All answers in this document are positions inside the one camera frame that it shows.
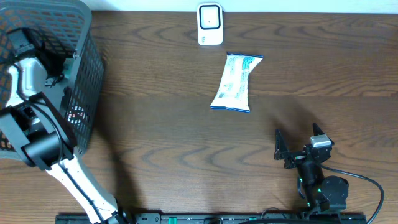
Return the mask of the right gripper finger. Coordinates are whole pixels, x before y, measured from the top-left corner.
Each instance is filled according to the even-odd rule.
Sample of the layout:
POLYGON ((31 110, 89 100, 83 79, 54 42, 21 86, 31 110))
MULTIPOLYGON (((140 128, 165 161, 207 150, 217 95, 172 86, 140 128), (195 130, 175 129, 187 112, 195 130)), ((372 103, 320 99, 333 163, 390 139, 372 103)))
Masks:
POLYGON ((319 127, 319 125, 318 125, 317 123, 313 123, 312 127, 313 127, 313 136, 325 134, 325 133, 320 129, 320 127, 319 127))
POLYGON ((285 144, 283 136, 281 132, 276 129, 275 131, 275 152, 274 152, 274 159, 281 160, 285 159, 289 155, 288 147, 285 144))

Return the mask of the large white snack bag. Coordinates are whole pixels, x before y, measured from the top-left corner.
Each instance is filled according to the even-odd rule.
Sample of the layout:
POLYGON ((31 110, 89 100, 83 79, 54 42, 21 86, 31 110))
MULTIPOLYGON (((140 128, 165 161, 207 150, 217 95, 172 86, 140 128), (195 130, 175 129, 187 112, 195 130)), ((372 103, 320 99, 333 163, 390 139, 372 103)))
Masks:
POLYGON ((250 113, 248 103, 249 74, 262 61, 263 55, 228 52, 218 91, 211 102, 214 110, 250 113))

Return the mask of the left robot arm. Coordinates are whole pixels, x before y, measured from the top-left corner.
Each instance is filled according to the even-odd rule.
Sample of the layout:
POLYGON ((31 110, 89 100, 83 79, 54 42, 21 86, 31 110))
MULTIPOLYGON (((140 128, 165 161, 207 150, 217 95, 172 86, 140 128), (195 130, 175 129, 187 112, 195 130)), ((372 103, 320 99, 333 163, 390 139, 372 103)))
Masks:
POLYGON ((65 78, 68 57, 47 50, 28 28, 7 37, 14 54, 6 60, 12 84, 1 110, 2 133, 25 164, 46 171, 74 196, 90 223, 134 223, 84 164, 71 126, 44 93, 65 78))

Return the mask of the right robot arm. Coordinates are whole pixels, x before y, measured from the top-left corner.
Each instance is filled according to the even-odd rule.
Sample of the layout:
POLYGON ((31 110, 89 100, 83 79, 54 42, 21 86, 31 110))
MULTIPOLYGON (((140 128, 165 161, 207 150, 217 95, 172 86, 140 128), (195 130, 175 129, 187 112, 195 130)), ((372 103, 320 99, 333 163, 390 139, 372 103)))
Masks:
POLYGON ((315 216, 335 215, 346 209, 349 183, 335 175, 324 176, 321 164, 331 157, 334 142, 312 124, 313 136, 301 151, 290 151, 280 130, 275 131, 275 160, 283 160, 285 169, 298 170, 298 191, 307 201, 308 210, 302 212, 306 220, 315 216))

